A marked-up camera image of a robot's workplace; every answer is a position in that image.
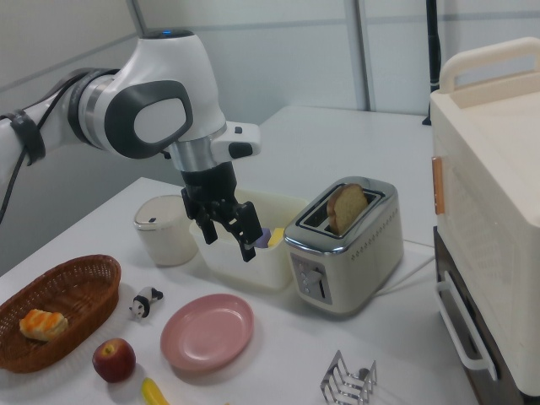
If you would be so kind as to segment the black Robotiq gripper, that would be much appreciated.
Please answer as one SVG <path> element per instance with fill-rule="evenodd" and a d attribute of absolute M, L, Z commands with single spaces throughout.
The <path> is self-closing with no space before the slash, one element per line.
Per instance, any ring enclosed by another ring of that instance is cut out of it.
<path fill-rule="evenodd" d="M 238 242 L 244 262 L 256 256 L 255 244 L 262 227 L 252 202 L 239 203 L 235 198 L 236 177 L 231 162 L 203 171 L 182 171 L 185 188 L 181 192 L 186 214 L 195 220 L 207 245 L 218 239 L 214 220 Z"/>

